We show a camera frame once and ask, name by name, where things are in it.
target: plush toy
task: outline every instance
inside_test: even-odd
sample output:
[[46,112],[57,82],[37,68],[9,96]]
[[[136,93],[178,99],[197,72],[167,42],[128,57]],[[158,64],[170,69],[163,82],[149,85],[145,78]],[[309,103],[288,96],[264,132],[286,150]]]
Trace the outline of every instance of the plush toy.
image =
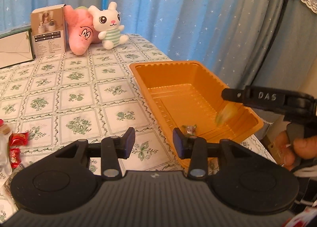
[[105,49],[112,49],[129,40],[127,35],[121,35],[124,25],[120,25],[120,15],[116,11],[117,3],[111,2],[107,10],[100,11],[95,6],[90,6],[88,11],[94,17],[94,28],[99,31],[99,39]]
[[93,16],[84,6],[73,9],[64,7],[64,19],[67,22],[69,47],[75,55],[83,55],[91,43],[100,43],[99,32],[94,29]]

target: green striped shirt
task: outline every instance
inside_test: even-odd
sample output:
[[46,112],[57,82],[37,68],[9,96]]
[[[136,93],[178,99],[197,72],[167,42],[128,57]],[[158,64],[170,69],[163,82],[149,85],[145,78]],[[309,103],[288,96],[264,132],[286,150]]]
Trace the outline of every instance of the green striped shirt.
[[117,46],[119,44],[120,36],[121,34],[119,29],[108,30],[106,37],[103,40],[112,41],[114,46]]

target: black circular disc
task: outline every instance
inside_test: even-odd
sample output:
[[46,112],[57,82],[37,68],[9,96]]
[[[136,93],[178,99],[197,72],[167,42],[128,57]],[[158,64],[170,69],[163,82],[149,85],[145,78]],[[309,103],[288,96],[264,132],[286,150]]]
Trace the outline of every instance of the black circular disc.
[[94,174],[68,158],[25,168],[12,179],[12,197],[20,208],[57,214],[88,202],[97,188]]
[[228,206],[248,214],[267,215],[288,209],[298,193],[298,181],[273,163],[226,166],[209,180],[213,192]]

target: pink starfish plush toy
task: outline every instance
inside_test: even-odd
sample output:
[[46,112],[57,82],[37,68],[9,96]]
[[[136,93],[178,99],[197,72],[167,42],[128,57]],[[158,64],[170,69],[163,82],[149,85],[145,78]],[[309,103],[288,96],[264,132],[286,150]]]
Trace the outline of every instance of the pink starfish plush toy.
[[70,6],[64,7],[64,19],[67,22],[69,47],[75,55],[83,55],[91,43],[97,44],[99,32],[93,25],[93,16],[84,6],[75,10]]

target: table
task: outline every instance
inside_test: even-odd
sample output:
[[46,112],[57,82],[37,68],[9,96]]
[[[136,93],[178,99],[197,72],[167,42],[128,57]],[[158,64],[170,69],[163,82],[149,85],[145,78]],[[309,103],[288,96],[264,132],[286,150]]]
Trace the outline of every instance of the table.
[[[123,173],[181,170],[129,68],[133,62],[163,60],[170,59],[142,36],[131,34],[130,43],[112,50],[97,44],[83,56],[68,51],[0,70],[0,118],[14,132],[30,132],[29,144],[21,147],[23,165],[79,138],[101,142],[132,126],[136,141],[129,159],[119,161]],[[242,145],[273,161],[254,135]],[[99,158],[91,159],[90,170],[100,174]],[[209,171],[217,170],[217,160],[212,160]],[[0,169],[1,186],[6,179]],[[13,211],[1,193],[0,222]]]

